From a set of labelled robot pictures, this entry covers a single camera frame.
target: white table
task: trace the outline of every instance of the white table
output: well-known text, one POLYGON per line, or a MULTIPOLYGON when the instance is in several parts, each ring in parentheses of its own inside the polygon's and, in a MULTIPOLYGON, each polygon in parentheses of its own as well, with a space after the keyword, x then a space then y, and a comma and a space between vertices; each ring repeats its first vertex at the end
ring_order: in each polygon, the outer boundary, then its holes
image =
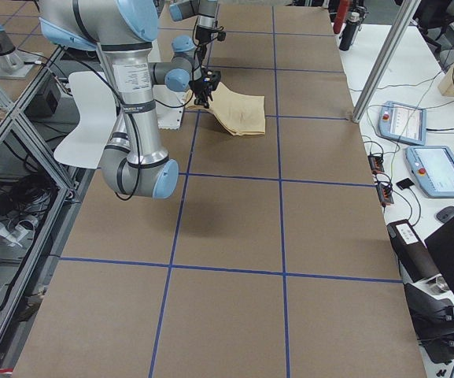
MULTIPOLYGON (((356 41, 351 46, 349 51, 341 51, 342 64, 344 65, 345 74, 347 75, 349 89, 353 102, 356 103, 360 96, 360 90, 363 88, 371 68, 375 62, 378 52, 389 32, 390 26, 385 25, 363 25, 358 33, 356 41)), ((388 87, 386 89, 377 90, 367 112, 375 125, 378 122, 381 108, 380 106, 386 101, 402 102, 410 105, 418 105, 423 108, 439 106, 454 100, 441 96, 437 89, 438 84, 444 77, 439 64, 435 61, 433 54, 419 34, 417 28, 408 27, 404 38, 397 48, 392 61, 389 64, 386 73, 384 74, 379 88, 386 85, 394 84, 417 84, 424 80, 431 79, 436 76, 434 81, 427 81, 417 87, 388 87)), ((364 140, 374 140, 379 143, 385 152, 394 151, 395 144, 386 139, 380 139, 375 135, 374 129, 368 120, 367 114, 360 122, 361 132, 364 140)), ((454 102, 436 109, 427 110, 427 127, 434 129, 454 128, 454 102)), ((371 146, 372 143, 366 143, 366 151, 380 152, 378 146, 371 146)), ((454 132, 428 132, 426 136, 426 145, 445 145, 450 147, 454 152, 454 132)), ((402 180, 406 177, 411 177, 409 167, 405 159, 404 149, 407 145, 400 144, 401 150, 394 155, 387 154, 384 157, 384 167, 386 172, 392 177, 393 183, 402 180)), ((413 223, 419 215, 417 202, 412 193, 408 190, 401 192, 395 188, 398 193, 401 193, 412 205, 414 214, 411 222, 413 223)), ((421 237, 425 239, 428 235, 434 232, 441 226, 441 223, 436 219, 435 214, 446 206, 454 206, 454 199, 435 199, 428 198, 415 185, 412 187, 415 195, 420 201, 422 207, 421 220, 415 226, 415 230, 421 237)), ((385 212, 385 221, 390 223, 405 219, 410 213, 408 204, 398 195, 394 194, 394 205, 387 206, 385 212)), ((435 373, 440 369, 447 369, 446 376, 450 375, 452 365, 445 366, 444 364, 435 365, 428 358, 426 352, 421 348, 423 360, 428 377, 435 377, 435 373)))

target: black bottle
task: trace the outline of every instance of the black bottle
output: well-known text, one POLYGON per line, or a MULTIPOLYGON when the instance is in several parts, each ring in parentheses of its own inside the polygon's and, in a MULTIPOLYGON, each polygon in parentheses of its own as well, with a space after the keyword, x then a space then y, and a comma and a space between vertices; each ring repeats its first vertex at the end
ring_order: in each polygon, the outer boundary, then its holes
POLYGON ((347 51, 354 43, 356 34, 361 25, 361 18, 358 12, 351 12, 351 16, 345 22, 345 28, 341 35, 340 46, 338 47, 342 51, 347 51))

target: brown cardboard table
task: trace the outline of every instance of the brown cardboard table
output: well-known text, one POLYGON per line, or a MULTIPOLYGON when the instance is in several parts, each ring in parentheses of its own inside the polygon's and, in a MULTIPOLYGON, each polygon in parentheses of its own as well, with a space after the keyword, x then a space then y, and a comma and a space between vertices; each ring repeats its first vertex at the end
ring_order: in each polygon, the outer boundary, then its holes
MULTIPOLYGON (((186 112, 164 201, 96 174, 14 376, 424 377, 327 11, 219 20, 209 65, 265 96, 267 134, 186 112)), ((194 24, 161 22, 168 58, 194 24)))

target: computer mouse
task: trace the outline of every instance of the computer mouse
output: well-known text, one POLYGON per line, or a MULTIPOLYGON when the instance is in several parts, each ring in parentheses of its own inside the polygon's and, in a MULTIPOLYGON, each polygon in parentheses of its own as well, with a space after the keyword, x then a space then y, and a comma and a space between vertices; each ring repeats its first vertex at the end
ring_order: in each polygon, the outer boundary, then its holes
POLYGON ((454 206, 447 206, 437 213, 437 219, 441 223, 450 221, 454 217, 454 206))

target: folded cloth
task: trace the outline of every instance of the folded cloth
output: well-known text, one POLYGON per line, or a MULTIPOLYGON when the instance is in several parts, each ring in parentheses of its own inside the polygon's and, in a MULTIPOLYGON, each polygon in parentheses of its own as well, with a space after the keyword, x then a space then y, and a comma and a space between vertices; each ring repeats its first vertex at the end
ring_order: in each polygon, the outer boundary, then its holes
MULTIPOLYGON (((186 94, 187 102, 190 96, 193 96, 191 91, 186 94)), ((210 112, 232 135, 265 134, 264 96, 235 93, 219 83, 212 98, 209 100, 209 109, 195 105, 194 98, 186 108, 210 112)))

